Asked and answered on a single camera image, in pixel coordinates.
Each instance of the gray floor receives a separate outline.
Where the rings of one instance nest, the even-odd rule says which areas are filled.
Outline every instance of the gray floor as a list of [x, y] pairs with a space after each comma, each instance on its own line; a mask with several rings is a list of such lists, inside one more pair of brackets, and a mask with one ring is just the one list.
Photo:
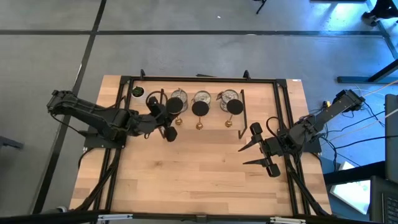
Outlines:
[[[91, 30], [99, 5], [99, 0], [3, 0], [0, 29]], [[108, 0], [99, 29], [378, 30], [359, 19], [368, 10], [365, 3], [269, 0], [256, 16], [258, 6], [249, 0]], [[385, 23], [385, 27], [392, 37], [398, 34], [395, 24]], [[25, 143], [22, 151], [8, 147], [0, 151], [0, 216], [26, 214], [31, 209], [59, 127], [45, 105], [52, 90], [73, 86], [87, 40], [85, 35], [0, 35], [0, 135]], [[148, 75], [219, 77], [241, 77], [249, 70], [256, 78], [302, 79], [312, 110], [323, 100], [333, 100], [344, 88], [357, 88], [337, 84], [337, 76], [372, 75], [392, 61], [381, 36], [102, 35], [96, 37], [79, 97], [95, 101], [103, 75], [137, 75], [141, 68]], [[359, 87], [375, 90], [380, 86]], [[398, 94], [398, 87], [380, 93]], [[373, 94], [366, 101], [375, 113], [384, 110], [382, 95]], [[339, 116], [329, 123], [329, 129], [367, 116], [366, 110], [356, 112], [354, 118]], [[86, 128], [79, 121], [71, 124]], [[382, 135], [384, 128], [375, 124], [333, 142], [341, 146]], [[69, 204], [82, 144], [81, 137], [67, 132], [45, 208]], [[384, 141], [357, 144], [339, 153], [359, 165], [382, 161]], [[327, 145], [323, 156], [333, 158]]]

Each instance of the wooden tabletop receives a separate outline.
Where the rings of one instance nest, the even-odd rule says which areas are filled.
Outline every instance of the wooden tabletop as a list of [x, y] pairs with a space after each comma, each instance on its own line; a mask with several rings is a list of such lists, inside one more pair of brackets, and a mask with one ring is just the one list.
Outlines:
[[[105, 75], [97, 104], [110, 106], [116, 100], [120, 76]], [[300, 80], [287, 80], [290, 104], [294, 120], [308, 114], [303, 86]], [[145, 93], [132, 98], [130, 109], [148, 113], [147, 95], [163, 88], [168, 97], [181, 88], [188, 93], [188, 100], [199, 90], [212, 95], [210, 111], [203, 117], [203, 129], [197, 130], [198, 118], [189, 109], [181, 115], [183, 124], [176, 126], [178, 136], [174, 142], [162, 139], [158, 130], [149, 139], [143, 136], [128, 137], [123, 149], [111, 210], [113, 212], [145, 213], [205, 213], [214, 215], [291, 215], [286, 170], [282, 157], [272, 160], [281, 171], [279, 177], [269, 177], [259, 165], [242, 165], [243, 162], [262, 158], [258, 146], [243, 152], [238, 149], [250, 141], [247, 130], [242, 139], [238, 130], [243, 128], [243, 116], [232, 118], [233, 126], [224, 122], [229, 114], [222, 111], [215, 96], [227, 89], [244, 90], [248, 126], [260, 122], [263, 137], [271, 134], [265, 121], [277, 116], [274, 92], [271, 84], [262, 83], [202, 83], [202, 82], [153, 82], [136, 81]], [[280, 89], [284, 121], [287, 123], [283, 94]], [[277, 129], [277, 120], [270, 121]], [[94, 149], [87, 154], [80, 166], [70, 208], [79, 206], [98, 182], [104, 149]], [[303, 153], [302, 166], [305, 183], [315, 199], [327, 212], [331, 212], [319, 160]], [[108, 185], [105, 186], [100, 208]], [[296, 186], [298, 209], [303, 212], [299, 189]]]

